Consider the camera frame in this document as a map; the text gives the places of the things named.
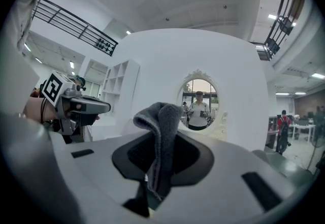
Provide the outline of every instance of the white curved wall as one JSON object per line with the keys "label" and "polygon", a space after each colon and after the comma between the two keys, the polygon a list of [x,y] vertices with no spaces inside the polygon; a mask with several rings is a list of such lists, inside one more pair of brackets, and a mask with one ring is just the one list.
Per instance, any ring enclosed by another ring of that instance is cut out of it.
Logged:
{"label": "white curved wall", "polygon": [[258,54],[250,43],[195,29],[142,31],[125,37],[112,63],[140,64],[132,115],[155,102],[176,103],[182,80],[200,69],[220,89],[220,112],[228,112],[227,140],[263,149],[268,127],[268,91]]}

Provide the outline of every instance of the ceiling light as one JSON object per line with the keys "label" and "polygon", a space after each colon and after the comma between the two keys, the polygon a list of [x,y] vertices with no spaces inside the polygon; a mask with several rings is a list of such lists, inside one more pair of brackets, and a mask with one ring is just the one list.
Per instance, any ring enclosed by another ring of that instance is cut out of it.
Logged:
{"label": "ceiling light", "polygon": [[271,18],[271,19],[274,19],[274,20],[275,20],[275,19],[276,19],[276,15],[271,15],[271,14],[270,14],[270,15],[269,15],[269,18]]}
{"label": "ceiling light", "polygon": [[25,47],[27,48],[28,51],[31,51],[31,50],[29,49],[29,47],[28,47],[26,44],[25,44]]}
{"label": "ceiling light", "polygon": [[317,78],[317,79],[322,79],[322,80],[325,79],[325,76],[324,75],[318,74],[318,73],[314,73],[312,75],[312,77]]}

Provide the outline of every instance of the man in white shirt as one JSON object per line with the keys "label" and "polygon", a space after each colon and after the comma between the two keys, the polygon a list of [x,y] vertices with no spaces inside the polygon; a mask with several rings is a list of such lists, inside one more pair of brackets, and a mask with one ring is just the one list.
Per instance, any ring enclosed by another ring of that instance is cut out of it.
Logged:
{"label": "man in white shirt", "polygon": [[211,117],[209,105],[203,102],[203,92],[196,92],[197,101],[189,106],[190,120],[188,128],[191,130],[203,130],[207,127],[207,117]]}

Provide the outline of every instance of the floor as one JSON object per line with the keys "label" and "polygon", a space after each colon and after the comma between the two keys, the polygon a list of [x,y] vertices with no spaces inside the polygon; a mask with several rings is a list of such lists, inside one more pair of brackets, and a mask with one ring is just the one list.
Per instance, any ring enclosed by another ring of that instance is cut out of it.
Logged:
{"label": "floor", "polygon": [[283,156],[295,163],[297,166],[309,170],[312,174],[316,171],[316,164],[321,158],[323,151],[325,150],[325,139],[318,141],[318,148],[315,148],[312,142],[307,142],[308,134],[300,134],[298,140],[289,138],[291,143],[290,147],[287,147]]}

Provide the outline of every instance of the ornate mirror frame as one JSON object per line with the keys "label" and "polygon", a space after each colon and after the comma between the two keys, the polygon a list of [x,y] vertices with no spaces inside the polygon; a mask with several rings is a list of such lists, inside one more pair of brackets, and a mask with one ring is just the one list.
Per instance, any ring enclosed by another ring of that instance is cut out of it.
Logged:
{"label": "ornate mirror frame", "polygon": [[181,92],[183,91],[185,84],[191,80],[197,80],[197,79],[201,79],[201,80],[205,80],[205,81],[209,82],[216,90],[216,92],[218,94],[218,99],[219,99],[218,113],[216,115],[214,122],[204,130],[200,130],[200,131],[190,130],[182,122],[179,123],[178,129],[190,131],[190,132],[200,134],[203,136],[226,141],[226,121],[227,121],[228,113],[224,109],[224,104],[222,103],[223,98],[222,98],[221,90],[218,88],[218,85],[215,83],[215,81],[213,79],[211,79],[211,77],[207,73],[202,72],[200,69],[197,69],[196,71],[193,71],[192,73],[189,73],[183,79],[183,81],[179,84],[180,88],[176,92],[175,102],[178,101],[178,97],[181,94]]}

